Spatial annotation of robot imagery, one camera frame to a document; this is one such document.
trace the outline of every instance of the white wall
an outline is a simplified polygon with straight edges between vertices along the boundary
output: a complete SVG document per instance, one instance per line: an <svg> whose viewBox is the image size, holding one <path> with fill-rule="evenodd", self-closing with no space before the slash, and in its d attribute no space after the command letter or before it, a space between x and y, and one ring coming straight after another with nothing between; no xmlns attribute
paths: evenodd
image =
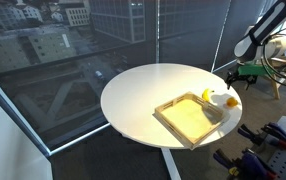
<svg viewBox="0 0 286 180"><path fill-rule="evenodd" d="M0 107L0 180L51 180L50 162Z"/></svg>

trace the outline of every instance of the wooden tray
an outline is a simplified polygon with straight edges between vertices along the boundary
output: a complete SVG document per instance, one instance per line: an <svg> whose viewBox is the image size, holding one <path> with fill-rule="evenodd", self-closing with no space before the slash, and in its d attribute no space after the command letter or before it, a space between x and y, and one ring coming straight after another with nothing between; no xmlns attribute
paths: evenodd
<svg viewBox="0 0 286 180"><path fill-rule="evenodd" d="M223 109L191 92L158 106L155 114L191 150L229 119Z"/></svg>

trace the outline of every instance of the gray floor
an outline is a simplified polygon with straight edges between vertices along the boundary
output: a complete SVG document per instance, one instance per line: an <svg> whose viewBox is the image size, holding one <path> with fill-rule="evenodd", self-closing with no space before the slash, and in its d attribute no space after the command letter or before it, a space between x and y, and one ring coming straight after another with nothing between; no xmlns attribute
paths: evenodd
<svg viewBox="0 0 286 180"><path fill-rule="evenodd" d="M225 77L226 72L218 73ZM286 116L286 87L280 87L280 100L275 100L270 82L259 78L257 84L244 89L244 83L233 84L243 105L240 123L259 130L268 122ZM171 150L183 180L226 179L227 171L213 160L218 148L229 158L242 156L252 147L249 140L236 132L210 145L190 150ZM86 141L50 158L54 180L170 179L159 149L125 139L111 127Z"/></svg>

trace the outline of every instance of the table leg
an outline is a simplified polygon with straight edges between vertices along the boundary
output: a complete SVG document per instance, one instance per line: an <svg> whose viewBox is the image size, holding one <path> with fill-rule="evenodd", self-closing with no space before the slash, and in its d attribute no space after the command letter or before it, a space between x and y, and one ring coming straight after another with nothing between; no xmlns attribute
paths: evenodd
<svg viewBox="0 0 286 180"><path fill-rule="evenodd" d="M174 159L172 157L171 151L168 148L161 148L162 154L167 166L167 170L170 173L172 180L181 180L179 171L176 168Z"/></svg>

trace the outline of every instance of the table top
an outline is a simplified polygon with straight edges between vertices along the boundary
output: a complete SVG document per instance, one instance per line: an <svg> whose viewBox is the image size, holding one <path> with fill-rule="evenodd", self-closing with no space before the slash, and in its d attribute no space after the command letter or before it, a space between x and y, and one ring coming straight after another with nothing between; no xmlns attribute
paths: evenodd
<svg viewBox="0 0 286 180"><path fill-rule="evenodd" d="M225 109L230 118L199 146L222 138L232 131L242 115L241 100L233 89L227 89L218 76L192 66L149 64L129 69L115 76L101 95L102 111L112 127L124 136L149 146L186 149L154 116L156 107L186 92L202 96L206 88L214 90L211 103ZM234 97L239 104L225 105Z"/></svg>

